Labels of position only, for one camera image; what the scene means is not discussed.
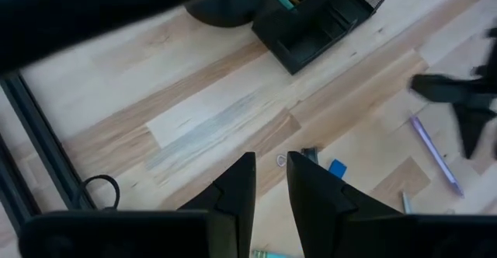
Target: wooden floor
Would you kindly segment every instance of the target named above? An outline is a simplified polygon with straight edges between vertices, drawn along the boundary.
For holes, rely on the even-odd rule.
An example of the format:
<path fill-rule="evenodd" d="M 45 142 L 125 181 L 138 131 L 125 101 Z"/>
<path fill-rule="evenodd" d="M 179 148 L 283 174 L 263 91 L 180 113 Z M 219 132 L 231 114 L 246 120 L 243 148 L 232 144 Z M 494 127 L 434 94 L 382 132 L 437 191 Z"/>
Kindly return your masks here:
<path fill-rule="evenodd" d="M 497 165 L 489 125 L 477 158 L 463 160 L 447 106 L 407 89 L 421 72 L 468 77 L 481 64 L 497 0 L 387 0 L 370 20 L 295 76 L 250 26 L 203 25 L 184 9 L 109 33 L 23 70 L 82 178 L 108 173 L 122 210 L 174 209 L 243 152 L 257 154 L 255 249 L 299 255 L 285 168 L 276 156 L 318 146 L 345 180 L 401 210 L 406 190 L 419 213 L 497 213 Z M 464 199 L 406 122 L 417 113 L 460 180 Z M 44 211 L 64 209 L 4 94 L 0 131 Z M 113 190 L 92 196 L 111 204 Z M 0 256 L 18 256 L 0 212 Z"/>

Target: pen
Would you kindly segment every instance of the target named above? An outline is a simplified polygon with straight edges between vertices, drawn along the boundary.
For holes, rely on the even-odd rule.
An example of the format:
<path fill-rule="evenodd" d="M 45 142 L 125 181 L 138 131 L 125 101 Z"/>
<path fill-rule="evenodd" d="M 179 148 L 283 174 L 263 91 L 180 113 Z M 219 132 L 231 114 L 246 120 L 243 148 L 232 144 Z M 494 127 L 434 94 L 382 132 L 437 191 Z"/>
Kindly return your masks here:
<path fill-rule="evenodd" d="M 419 121 L 418 117 L 416 117 L 415 115 L 411 115 L 409 120 L 411 121 L 412 126 L 418 132 L 419 137 L 425 143 L 426 147 L 428 148 L 429 152 L 431 153 L 431 155 L 435 159 L 438 166 L 442 169 L 443 174 L 449 180 L 452 187 L 457 191 L 457 193 L 461 197 L 464 197 L 464 192 L 463 192 L 461 186 L 459 185 L 459 183 L 457 182 L 456 177 L 450 171 L 449 167 L 447 166 L 447 164 L 443 160 L 442 156 L 440 156 L 440 153 L 436 150 L 435 145 L 432 143 L 431 138 L 429 138 L 428 133 L 426 133 L 426 130 L 422 126 L 421 121 Z"/>

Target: black plastic part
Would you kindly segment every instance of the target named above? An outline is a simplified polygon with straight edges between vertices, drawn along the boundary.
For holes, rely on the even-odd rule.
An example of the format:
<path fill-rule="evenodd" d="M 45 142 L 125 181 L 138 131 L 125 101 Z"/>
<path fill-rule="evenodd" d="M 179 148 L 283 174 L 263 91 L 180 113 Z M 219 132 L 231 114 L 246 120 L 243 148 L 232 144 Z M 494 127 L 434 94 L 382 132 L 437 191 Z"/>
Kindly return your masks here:
<path fill-rule="evenodd" d="M 237 257 L 235 220 L 214 211 L 58 211 L 28 222 L 23 258 Z"/>
<path fill-rule="evenodd" d="M 186 11 L 203 23 L 219 27 L 235 27 L 250 23 L 261 0 L 194 0 Z"/>
<path fill-rule="evenodd" d="M 459 125 L 464 157 L 467 159 L 470 159 L 473 155 L 485 125 L 497 116 L 495 112 L 489 109 L 492 101 L 488 100 L 486 103 L 486 108 L 483 106 L 480 109 L 471 109 L 463 104 L 452 105 Z"/>
<path fill-rule="evenodd" d="M 255 153 L 245 153 L 180 209 L 199 208 L 233 215 L 236 220 L 238 258 L 249 258 L 255 210 Z"/>
<path fill-rule="evenodd" d="M 252 30 L 295 74 L 370 18 L 384 0 L 301 0 L 288 10 L 264 0 Z"/>
<path fill-rule="evenodd" d="M 319 160 L 318 160 L 318 149 L 316 147 L 313 148 L 302 148 L 301 149 L 301 154 L 307 157 L 309 160 L 312 162 L 316 163 L 319 165 Z"/>
<path fill-rule="evenodd" d="M 403 215 L 297 152 L 287 175 L 306 258 L 497 255 L 496 216 Z"/>
<path fill-rule="evenodd" d="M 496 38 L 496 28 L 488 36 Z M 487 63 L 473 68 L 475 79 L 463 80 L 445 75 L 414 75 L 410 88 L 434 103 L 450 103 L 457 118 L 464 157 L 473 155 L 485 125 L 497 116 L 490 110 L 497 97 L 497 41 Z M 494 156 L 497 156 L 497 143 Z"/>
<path fill-rule="evenodd" d="M 17 235 L 21 227 L 33 216 L 41 214 L 40 208 L 1 136 L 0 201 Z"/>
<path fill-rule="evenodd" d="M 333 257 L 340 238 L 340 218 L 358 212 L 361 206 L 367 206 L 368 213 L 360 213 L 364 216 L 400 214 L 298 152 L 288 152 L 287 178 L 290 204 L 306 258 Z"/>
<path fill-rule="evenodd" d="M 0 74 L 188 1 L 0 0 Z"/>
<path fill-rule="evenodd" d="M 72 204 L 82 181 L 23 77 L 19 73 L 4 76 L 0 85 L 68 209 L 96 209 L 87 191 L 82 192 L 80 205 Z"/>

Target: mesh pen holder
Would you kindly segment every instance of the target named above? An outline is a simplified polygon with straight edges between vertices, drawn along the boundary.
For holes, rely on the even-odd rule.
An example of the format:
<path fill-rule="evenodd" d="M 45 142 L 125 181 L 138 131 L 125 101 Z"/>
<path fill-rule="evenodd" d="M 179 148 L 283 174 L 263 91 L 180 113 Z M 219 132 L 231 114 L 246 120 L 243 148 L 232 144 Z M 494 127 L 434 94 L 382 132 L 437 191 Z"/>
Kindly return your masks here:
<path fill-rule="evenodd" d="M 295 74 L 370 18 L 384 0 L 301 0 L 286 9 L 264 0 L 252 30 Z"/>

